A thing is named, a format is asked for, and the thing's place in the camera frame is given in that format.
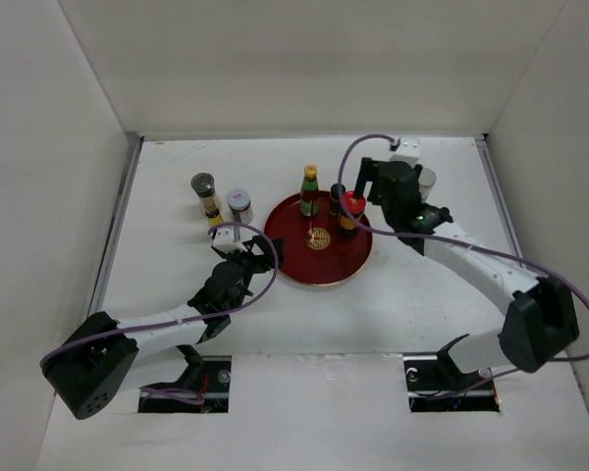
white table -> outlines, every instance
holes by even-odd
[[[323,187],[334,183],[351,141],[146,143],[104,309],[130,317],[176,307],[219,262],[192,175],[212,173],[222,199],[247,189],[253,224],[262,228],[271,209],[298,192],[305,164],[318,165]],[[429,200],[449,206],[478,240],[509,250],[475,141],[422,138],[421,155],[438,175]],[[382,141],[363,144],[348,166],[350,182],[361,156],[389,154]],[[384,227],[378,210],[367,215]],[[267,279],[255,277],[251,289]],[[204,354],[235,354],[228,414],[138,416],[137,392],[127,392],[80,423],[57,401],[37,469],[589,469],[589,417],[568,365],[497,381],[501,414],[409,413],[401,356],[380,352],[436,350],[502,321],[455,274],[376,236],[356,277],[330,288],[282,277],[200,346]]]

black lid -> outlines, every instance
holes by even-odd
[[[345,188],[345,186],[342,183],[334,183],[332,185],[332,187],[330,188],[330,194],[335,199],[338,199],[338,189],[339,188],[343,189],[343,194],[345,194],[347,192],[347,189]]]
[[[214,177],[211,174],[196,174],[189,184],[200,198],[214,194]]]

round tray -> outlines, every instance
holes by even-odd
[[[371,253],[373,236],[358,230],[354,235],[338,231],[338,217],[331,216],[330,193],[319,191],[318,213],[306,218],[299,211],[299,195],[285,199],[273,209],[264,233],[284,239],[281,272],[305,285],[327,286],[351,277]],[[360,222],[369,226],[366,216]]]

red lid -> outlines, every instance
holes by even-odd
[[[343,201],[347,204],[347,208],[351,214],[362,213],[364,211],[364,207],[366,206],[366,199],[354,198],[353,191],[348,191],[347,193],[343,194]]]

yellow bottle cap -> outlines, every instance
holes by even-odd
[[[305,166],[306,177],[308,177],[309,179],[313,179],[314,177],[316,177],[316,174],[318,174],[318,169],[315,165],[310,164]]]

